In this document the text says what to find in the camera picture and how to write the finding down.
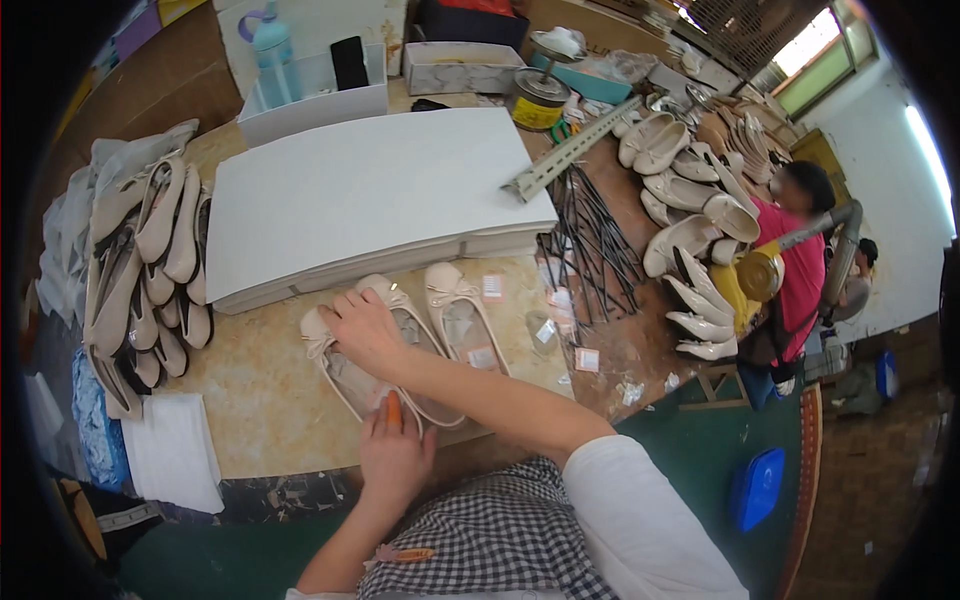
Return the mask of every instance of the red plastic bag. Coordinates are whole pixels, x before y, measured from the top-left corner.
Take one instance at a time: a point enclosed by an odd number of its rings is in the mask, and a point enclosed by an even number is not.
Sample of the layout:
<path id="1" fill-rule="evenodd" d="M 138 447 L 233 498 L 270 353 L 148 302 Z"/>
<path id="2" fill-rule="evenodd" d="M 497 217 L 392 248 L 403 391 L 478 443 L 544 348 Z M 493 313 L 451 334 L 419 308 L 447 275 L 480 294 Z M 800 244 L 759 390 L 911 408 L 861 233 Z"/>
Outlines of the red plastic bag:
<path id="1" fill-rule="evenodd" d="M 510 0 L 437 0 L 440 4 L 455 9 L 492 12 L 504 16 L 514 16 Z"/>

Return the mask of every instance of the purple bottle handle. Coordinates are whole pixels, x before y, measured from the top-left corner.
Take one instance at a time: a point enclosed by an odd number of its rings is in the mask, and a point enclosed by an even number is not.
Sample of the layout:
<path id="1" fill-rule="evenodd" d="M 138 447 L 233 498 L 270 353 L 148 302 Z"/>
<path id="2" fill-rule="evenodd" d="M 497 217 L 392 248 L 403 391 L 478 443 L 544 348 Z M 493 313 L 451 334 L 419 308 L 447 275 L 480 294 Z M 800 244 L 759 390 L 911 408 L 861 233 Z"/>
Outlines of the purple bottle handle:
<path id="1" fill-rule="evenodd" d="M 267 16 L 266 11 L 250 11 L 247 14 L 244 14 L 240 17 L 240 22 L 237 23 L 237 33 L 240 34 L 240 37 L 244 38 L 247 43 L 253 43 L 253 34 L 250 33 L 250 30 L 247 29 L 247 19 L 254 18 L 263 20 Z"/>

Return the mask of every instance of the person in pink shirt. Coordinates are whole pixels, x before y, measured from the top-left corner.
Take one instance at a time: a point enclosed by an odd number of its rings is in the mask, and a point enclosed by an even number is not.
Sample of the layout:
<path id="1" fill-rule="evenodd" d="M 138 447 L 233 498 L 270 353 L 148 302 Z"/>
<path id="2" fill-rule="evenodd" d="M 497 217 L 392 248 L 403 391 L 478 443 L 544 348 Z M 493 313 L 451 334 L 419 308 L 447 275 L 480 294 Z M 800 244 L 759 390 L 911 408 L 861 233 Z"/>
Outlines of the person in pink shirt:
<path id="1" fill-rule="evenodd" d="M 752 199 L 760 211 L 756 247 L 805 227 L 836 204 L 827 172 L 808 160 L 781 168 L 770 183 L 770 192 L 775 204 Z M 816 235 L 783 253 L 780 292 L 767 305 L 766 321 L 741 344 L 741 378 L 755 410 L 763 406 L 775 385 L 781 396 L 793 390 L 827 276 L 824 248 L 823 235 Z"/>

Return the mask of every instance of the finger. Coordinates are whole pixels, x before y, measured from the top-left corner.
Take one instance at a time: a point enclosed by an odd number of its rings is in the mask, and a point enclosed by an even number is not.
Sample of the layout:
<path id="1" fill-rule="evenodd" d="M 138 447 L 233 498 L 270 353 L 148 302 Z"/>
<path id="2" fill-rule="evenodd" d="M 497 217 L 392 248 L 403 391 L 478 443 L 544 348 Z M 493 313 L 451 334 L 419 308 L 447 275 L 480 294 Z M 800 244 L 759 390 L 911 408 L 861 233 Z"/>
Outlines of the finger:
<path id="1" fill-rule="evenodd" d="M 431 426 L 423 434 L 423 462 L 428 471 L 433 470 L 433 458 L 437 455 L 437 427 Z"/>
<path id="2" fill-rule="evenodd" d="M 400 411 L 400 396 L 396 391 L 391 390 L 384 404 L 387 405 L 387 433 L 402 434 L 403 416 Z"/>
<path id="3" fill-rule="evenodd" d="M 417 416 L 409 405 L 403 405 L 403 435 L 408 438 L 417 439 L 420 437 L 420 431 L 417 428 Z"/>
<path id="4" fill-rule="evenodd" d="M 333 309 L 336 310 L 341 317 L 345 317 L 353 311 L 353 304 L 351 304 L 346 297 L 338 296 L 333 299 Z"/>
<path id="5" fill-rule="evenodd" d="M 373 437 L 382 438 L 387 433 L 387 402 L 380 402 L 376 411 L 376 424 L 373 426 Z"/>
<path id="6" fill-rule="evenodd" d="M 368 440 L 373 437 L 373 430 L 376 427 L 376 418 L 379 413 L 372 412 L 363 419 L 363 432 L 360 434 L 361 440 Z"/>
<path id="7" fill-rule="evenodd" d="M 341 321 L 340 315 L 330 310 L 330 307 L 326 304 L 317 304 L 317 312 L 320 313 L 320 318 L 324 320 L 324 323 L 326 323 L 326 326 L 330 329 Z"/>
<path id="8" fill-rule="evenodd" d="M 366 300 L 367 303 L 372 304 L 374 306 L 385 306 L 385 304 L 383 303 L 383 299 L 380 298 L 371 287 L 364 288 L 364 290 L 360 292 L 360 297 Z"/>
<path id="9" fill-rule="evenodd" d="M 347 301 L 354 307 L 362 306 L 364 304 L 363 299 L 360 298 L 360 295 L 357 294 L 356 290 L 347 290 L 347 292 L 344 294 L 344 298 L 346 298 Z"/>

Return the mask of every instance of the blue jeans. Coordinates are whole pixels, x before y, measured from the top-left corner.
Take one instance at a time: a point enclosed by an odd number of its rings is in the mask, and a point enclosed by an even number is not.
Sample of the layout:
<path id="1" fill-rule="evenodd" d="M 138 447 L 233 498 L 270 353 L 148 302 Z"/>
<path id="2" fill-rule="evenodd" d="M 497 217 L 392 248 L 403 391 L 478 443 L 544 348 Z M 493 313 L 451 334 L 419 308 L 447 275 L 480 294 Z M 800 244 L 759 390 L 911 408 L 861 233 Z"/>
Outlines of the blue jeans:
<path id="1" fill-rule="evenodd" d="M 746 363 L 738 362 L 736 369 L 740 373 L 740 379 L 743 381 L 743 389 L 747 392 L 747 399 L 755 411 L 759 411 L 766 404 L 770 394 L 779 397 L 774 388 L 774 379 L 770 376 L 770 370 L 762 367 L 755 367 Z"/>

